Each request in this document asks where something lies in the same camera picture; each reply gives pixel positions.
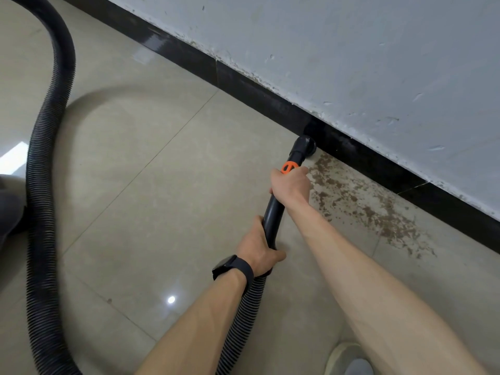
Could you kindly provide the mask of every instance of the dirt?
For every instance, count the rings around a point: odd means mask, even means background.
[[[432,254],[429,237],[415,221],[395,210],[394,195],[326,153],[309,169],[312,178],[311,199],[330,222],[345,221],[342,214],[364,227],[380,232],[381,237],[409,256],[421,259]]]

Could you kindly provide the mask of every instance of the vacuum wand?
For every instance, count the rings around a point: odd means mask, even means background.
[[[316,143],[314,140],[307,136],[302,135],[293,144],[293,148],[290,151],[290,156],[286,163],[284,163],[281,172],[289,173],[294,168],[300,167],[304,162],[304,159],[313,155],[316,151]],[[278,234],[279,223],[281,222],[284,212],[284,205],[281,204],[274,195],[271,196],[269,203],[267,204],[266,213],[264,214],[264,219],[262,220],[262,226],[264,227],[264,233],[266,234],[267,245],[276,250],[276,235]],[[265,273],[263,276],[268,276],[272,269]]]

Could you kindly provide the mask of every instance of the vacuum cleaner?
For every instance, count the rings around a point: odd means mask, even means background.
[[[76,68],[72,38],[59,13],[47,0],[12,0],[30,11],[48,30],[53,44],[53,76],[29,141],[26,193],[28,221],[28,333],[36,369],[42,375],[81,374],[68,350],[62,328],[57,279],[57,252],[52,188],[55,138],[72,89]],[[297,139],[283,173],[300,166],[316,150],[308,136]],[[274,240],[284,206],[271,196],[263,226],[267,244]],[[255,278],[241,299],[224,342],[216,373],[229,374],[252,330],[264,292],[266,278]]]

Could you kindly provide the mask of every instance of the watch face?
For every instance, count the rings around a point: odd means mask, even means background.
[[[224,258],[219,263],[217,263],[217,265],[214,267],[214,269],[212,271],[215,271],[216,269],[224,266],[225,264],[231,263],[234,260],[234,258],[236,258],[236,255],[230,255],[229,257]]]

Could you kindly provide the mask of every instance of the person's left hand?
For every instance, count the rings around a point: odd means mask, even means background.
[[[261,216],[253,218],[252,227],[241,240],[236,252],[237,256],[252,267],[255,277],[265,274],[276,263],[286,258],[285,252],[273,250],[267,246],[262,219]]]

